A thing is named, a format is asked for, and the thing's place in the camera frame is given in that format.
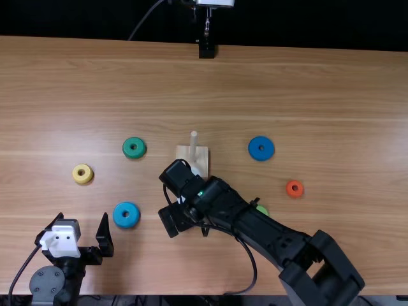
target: wire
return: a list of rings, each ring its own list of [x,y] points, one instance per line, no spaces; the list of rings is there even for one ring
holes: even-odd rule
[[[14,286],[16,285],[18,279],[20,278],[20,276],[22,275],[24,269],[27,267],[27,265],[30,263],[30,261],[32,260],[32,258],[34,257],[34,255],[38,252],[38,250],[41,248],[41,244],[38,244],[34,250],[31,252],[31,254],[28,256],[28,258],[26,259],[26,261],[23,263],[23,265],[21,266],[20,270],[17,272],[15,278],[13,279],[13,282],[11,283],[10,286],[10,290],[8,291],[8,306],[11,306],[11,298],[13,297],[13,289]]]
[[[164,192],[164,197],[166,198],[167,203],[169,205],[171,205],[170,198],[168,197],[168,194],[167,194],[167,188],[166,188],[166,186],[164,184],[163,184],[163,192]],[[249,256],[249,259],[251,260],[252,269],[254,271],[254,273],[253,273],[254,276],[252,277],[251,284],[247,288],[245,288],[245,289],[243,289],[241,291],[225,292],[224,295],[241,295],[242,293],[248,292],[249,290],[251,290],[255,286],[256,280],[258,279],[258,269],[256,268],[256,262],[255,262],[254,256],[252,255],[251,250],[248,248],[247,244],[240,237],[236,236],[232,231],[230,231],[230,230],[228,230],[226,228],[222,228],[221,226],[216,226],[216,225],[213,225],[213,224],[193,223],[193,222],[187,221],[186,218],[184,218],[184,222],[187,223],[188,225],[191,225],[191,226],[197,226],[199,228],[213,229],[213,230],[216,230],[216,231],[221,231],[221,232],[223,232],[225,234],[228,234],[230,236],[233,236],[233,237],[235,237],[235,240],[238,241],[242,245],[242,247],[245,249],[245,251],[247,252],[247,254]]]
[[[253,277],[252,277],[252,282],[249,284],[248,287],[246,287],[245,289],[241,290],[241,291],[235,291],[235,292],[225,292],[224,295],[241,295],[243,293],[246,293],[248,291],[250,291],[256,284],[256,280],[258,279],[258,269],[256,268],[256,262],[255,262],[255,258],[252,255],[251,250],[248,248],[247,244],[238,236],[234,235],[234,233],[232,231],[229,231],[226,228],[222,228],[220,226],[216,226],[216,225],[210,225],[210,224],[199,224],[199,223],[191,223],[190,225],[193,226],[197,226],[197,227],[201,227],[201,228],[210,228],[216,231],[221,231],[225,234],[229,234],[230,236],[234,236],[235,240],[238,241],[242,247],[245,249],[245,251],[247,251],[247,254],[249,256],[249,259],[251,260],[251,264],[252,264],[252,269],[254,271],[253,273]]]
[[[130,34],[129,38],[127,40],[132,40],[133,36],[136,34],[137,30],[139,30],[140,26],[145,22],[146,18],[149,17],[149,15],[154,11],[154,9],[160,4],[164,2],[164,0],[159,0],[153,6],[150,8],[149,11],[143,16],[143,18],[139,21],[139,23],[136,25],[136,27],[133,29],[132,34]]]
[[[117,298],[117,295],[114,296],[113,301],[112,301],[112,304],[110,304],[110,306],[115,305],[116,298]]]
[[[371,303],[368,299],[366,299],[364,296],[359,295],[359,298],[361,298],[364,302],[366,302],[367,304],[369,304],[370,306],[374,306],[373,303]]]
[[[101,300],[100,295],[81,295],[78,299],[80,298],[93,298],[94,300],[97,300],[97,301]]]

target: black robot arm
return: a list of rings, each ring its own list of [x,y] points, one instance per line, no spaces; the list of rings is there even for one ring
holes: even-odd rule
[[[311,237],[288,228],[258,211],[258,198],[247,203],[225,181],[210,177],[205,182],[181,160],[167,167],[160,180],[182,199],[159,211],[169,236],[200,222],[232,232],[279,269],[293,305],[346,306],[363,289],[363,279],[325,232]],[[310,277],[307,270],[322,261]]]
[[[32,306],[75,306],[85,267],[101,265],[104,257],[113,256],[107,213],[96,232],[98,247],[77,247],[80,235],[78,221],[64,219],[62,213],[37,235],[35,244],[53,265],[44,266],[31,277]]]

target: small green ring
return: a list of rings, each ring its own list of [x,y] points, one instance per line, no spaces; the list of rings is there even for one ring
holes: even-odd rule
[[[123,143],[122,151],[127,158],[138,159],[145,155],[146,144],[139,137],[131,137]]]
[[[267,215],[269,217],[269,213],[268,213],[268,210],[266,209],[266,207],[264,207],[262,205],[258,205],[256,207],[256,210],[259,210],[262,214]]]

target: wooden table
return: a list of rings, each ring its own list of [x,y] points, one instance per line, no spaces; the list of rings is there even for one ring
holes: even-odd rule
[[[231,237],[192,229],[170,239],[157,211],[159,174],[189,132],[210,147],[211,173],[270,215],[339,243],[367,283],[364,294],[408,290],[408,55],[393,52],[220,47],[197,59],[195,45],[52,38],[0,38],[0,288],[7,292],[57,215],[78,219],[80,245],[108,212],[115,256],[87,268],[82,294],[222,294],[246,287],[252,268]],[[270,137],[274,157],[247,145]],[[123,141],[143,138],[131,161]],[[87,163],[89,186],[71,171]],[[286,182],[301,180],[300,200]],[[121,230],[121,201],[142,219]],[[278,271],[255,254],[251,294],[284,294]],[[29,292],[30,263],[15,293]]]

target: blue ring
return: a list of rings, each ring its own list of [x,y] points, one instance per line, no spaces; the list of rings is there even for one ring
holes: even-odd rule
[[[140,219],[140,211],[131,202],[119,203],[113,211],[113,221],[120,228],[132,228]]]
[[[265,136],[257,136],[249,142],[248,151],[256,161],[267,161],[275,153],[275,146],[271,139]]]

